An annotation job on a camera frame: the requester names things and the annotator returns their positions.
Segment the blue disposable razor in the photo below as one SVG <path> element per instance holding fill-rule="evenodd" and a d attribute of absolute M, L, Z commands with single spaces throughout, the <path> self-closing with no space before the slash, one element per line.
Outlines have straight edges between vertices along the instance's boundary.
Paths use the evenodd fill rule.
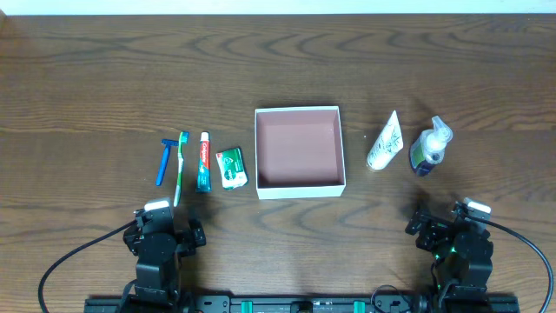
<path fill-rule="evenodd" d="M 176 140 L 163 139 L 161 140 L 161 144 L 164 146 L 164 150 L 162 152 L 162 158 L 157 172 L 156 186 L 162 185 L 163 179 L 165 177 L 165 172 L 168 166 L 171 148 L 176 147 L 178 145 L 178 142 Z"/>

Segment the white lotion tube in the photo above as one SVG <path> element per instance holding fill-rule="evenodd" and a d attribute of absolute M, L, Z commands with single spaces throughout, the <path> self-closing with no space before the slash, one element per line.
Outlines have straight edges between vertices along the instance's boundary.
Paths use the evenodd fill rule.
<path fill-rule="evenodd" d="M 367 166 L 371 170 L 384 170 L 402 149 L 400 123 L 394 110 L 367 154 Z"/>

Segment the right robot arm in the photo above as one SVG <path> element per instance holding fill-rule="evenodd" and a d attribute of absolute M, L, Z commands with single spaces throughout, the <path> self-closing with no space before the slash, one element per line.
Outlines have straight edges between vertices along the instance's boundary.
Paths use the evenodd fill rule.
<path fill-rule="evenodd" d="M 447 300 L 480 300 L 487 291 L 493 271 L 493 243 L 485 222 L 492 209 L 465 198 L 454 205 L 455 219 L 434 216 L 420 203 L 410 218 L 406 233 L 416 235 L 416 247 L 434 255 L 432 273 L 439 289 L 437 304 L 447 307 Z"/>

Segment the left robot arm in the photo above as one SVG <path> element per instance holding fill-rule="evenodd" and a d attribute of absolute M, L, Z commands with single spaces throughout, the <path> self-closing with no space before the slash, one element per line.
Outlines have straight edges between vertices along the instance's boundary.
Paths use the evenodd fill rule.
<path fill-rule="evenodd" d="M 135 212 L 135 223 L 123 234 L 129 251 L 137 257 L 136 298 L 148 304 L 171 308 L 181 299 L 181 259 L 193 256 L 207 239 L 200 221 L 176 230 L 173 207 L 149 204 Z"/>

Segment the Colgate toothpaste tube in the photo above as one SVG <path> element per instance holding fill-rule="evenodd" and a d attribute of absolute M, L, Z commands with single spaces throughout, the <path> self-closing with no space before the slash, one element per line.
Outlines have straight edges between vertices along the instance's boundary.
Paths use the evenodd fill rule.
<path fill-rule="evenodd" d="M 210 180 L 210 140 L 209 133 L 203 131 L 200 137 L 198 173 L 196 180 L 197 193 L 209 193 L 212 190 Z"/>

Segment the green white toothbrush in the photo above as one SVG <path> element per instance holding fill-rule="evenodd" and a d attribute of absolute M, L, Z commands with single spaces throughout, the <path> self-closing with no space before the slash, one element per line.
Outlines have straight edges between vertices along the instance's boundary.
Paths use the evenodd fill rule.
<path fill-rule="evenodd" d="M 187 131 L 182 131 L 179 136 L 178 145 L 177 145 L 177 177 L 176 177 L 176 185 L 175 185 L 175 196 L 173 205 L 177 207 L 179 205 L 182 193 L 182 174 L 184 170 L 185 164 L 185 157 L 183 155 L 183 147 L 189 141 L 189 133 Z"/>

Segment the clear pump sanitizer bottle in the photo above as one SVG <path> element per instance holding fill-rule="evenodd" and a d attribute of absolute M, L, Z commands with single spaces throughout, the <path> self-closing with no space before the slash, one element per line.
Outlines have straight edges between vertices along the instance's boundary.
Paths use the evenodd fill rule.
<path fill-rule="evenodd" d="M 453 138 L 453 131 L 444 121 L 435 116 L 433 128 L 423 130 L 409 150 L 409 162 L 416 176 L 426 176 L 440 164 L 445 156 L 448 143 Z"/>

